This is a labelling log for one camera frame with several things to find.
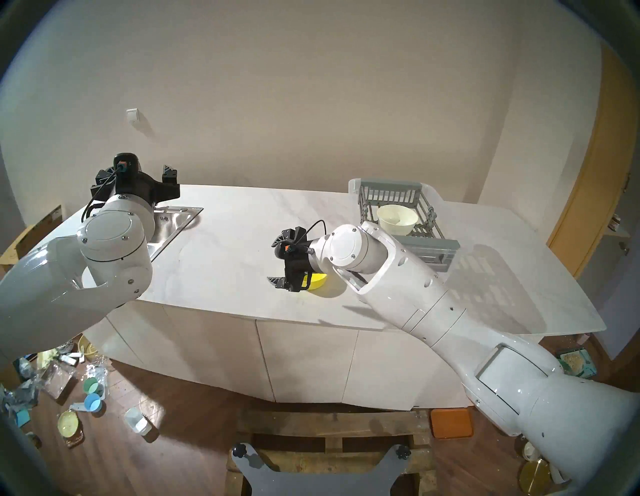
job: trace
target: green cup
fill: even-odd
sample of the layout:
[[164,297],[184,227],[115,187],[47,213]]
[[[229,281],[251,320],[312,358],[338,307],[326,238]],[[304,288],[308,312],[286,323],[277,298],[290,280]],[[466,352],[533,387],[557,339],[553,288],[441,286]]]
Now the green cup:
[[96,392],[98,386],[98,379],[96,379],[95,377],[89,377],[83,382],[82,390],[87,394],[91,394]]

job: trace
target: black knob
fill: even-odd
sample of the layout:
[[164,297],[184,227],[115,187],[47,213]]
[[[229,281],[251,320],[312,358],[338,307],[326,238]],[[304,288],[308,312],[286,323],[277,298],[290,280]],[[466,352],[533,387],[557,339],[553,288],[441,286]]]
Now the black knob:
[[396,449],[396,455],[398,455],[400,460],[408,460],[411,456],[411,450],[404,444],[401,444],[398,446],[398,449]]
[[236,458],[243,458],[246,455],[246,446],[242,443],[234,444],[231,454]]

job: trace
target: sink basin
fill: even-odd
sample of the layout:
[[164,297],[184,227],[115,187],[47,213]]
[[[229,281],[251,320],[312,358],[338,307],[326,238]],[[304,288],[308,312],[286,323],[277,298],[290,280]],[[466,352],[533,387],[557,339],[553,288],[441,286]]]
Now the sink basin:
[[147,242],[149,257],[151,261],[156,258],[165,246],[176,237],[182,229],[202,212],[201,207],[156,207],[154,210],[154,220],[156,230],[154,235]]

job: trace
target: dish rack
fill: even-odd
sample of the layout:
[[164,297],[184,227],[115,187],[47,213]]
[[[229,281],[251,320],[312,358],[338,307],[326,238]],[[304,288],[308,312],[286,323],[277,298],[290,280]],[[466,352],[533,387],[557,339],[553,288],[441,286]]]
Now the dish rack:
[[460,244],[457,240],[447,239],[442,234],[436,222],[438,214],[427,201],[422,183],[388,179],[352,179],[349,182],[349,192],[358,195],[361,223],[365,220],[378,223],[376,213],[378,208],[384,205],[401,205],[413,209],[418,214],[419,222],[407,236],[394,238],[435,271],[449,270]]

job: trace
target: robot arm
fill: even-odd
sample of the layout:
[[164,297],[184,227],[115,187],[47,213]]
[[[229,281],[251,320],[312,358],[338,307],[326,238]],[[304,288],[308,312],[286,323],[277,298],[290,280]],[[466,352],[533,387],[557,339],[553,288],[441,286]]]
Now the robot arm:
[[[162,183],[142,173],[134,154],[119,154],[113,164],[92,188],[92,201],[104,205],[76,236],[32,250],[0,281],[0,367],[59,346],[149,287],[154,207],[180,197],[180,186],[175,171],[165,170]],[[83,285],[86,268],[95,287]]]
[[566,376],[540,345],[487,327],[377,224],[342,225],[312,241],[296,233],[274,243],[285,261],[280,287],[299,291],[304,274],[335,272],[382,318],[443,358],[481,412],[508,435],[524,434],[565,478],[585,483],[624,434],[640,395]]

